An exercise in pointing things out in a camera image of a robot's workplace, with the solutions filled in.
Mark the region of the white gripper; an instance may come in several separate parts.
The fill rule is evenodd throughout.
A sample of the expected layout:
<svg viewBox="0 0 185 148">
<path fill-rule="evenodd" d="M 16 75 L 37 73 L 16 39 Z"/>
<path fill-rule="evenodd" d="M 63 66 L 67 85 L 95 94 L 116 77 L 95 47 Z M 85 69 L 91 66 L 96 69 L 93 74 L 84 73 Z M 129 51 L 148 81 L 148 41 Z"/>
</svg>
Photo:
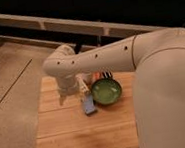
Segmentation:
<svg viewBox="0 0 185 148">
<path fill-rule="evenodd" d="M 76 94 L 79 91 L 78 81 L 74 75 L 57 77 L 55 80 L 57 81 L 60 105 L 62 105 L 66 101 L 68 95 Z"/>
</svg>

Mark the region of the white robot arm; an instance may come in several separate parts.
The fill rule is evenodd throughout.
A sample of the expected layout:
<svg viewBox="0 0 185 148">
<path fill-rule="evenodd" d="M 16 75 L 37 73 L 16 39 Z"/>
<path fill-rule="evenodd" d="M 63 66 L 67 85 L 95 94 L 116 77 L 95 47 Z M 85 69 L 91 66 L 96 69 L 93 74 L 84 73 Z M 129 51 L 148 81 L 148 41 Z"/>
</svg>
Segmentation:
<svg viewBox="0 0 185 148">
<path fill-rule="evenodd" d="M 61 45 L 43 63 L 59 92 L 76 90 L 77 73 L 133 72 L 140 148 L 185 148 L 185 28 L 134 35 L 76 54 Z"/>
</svg>

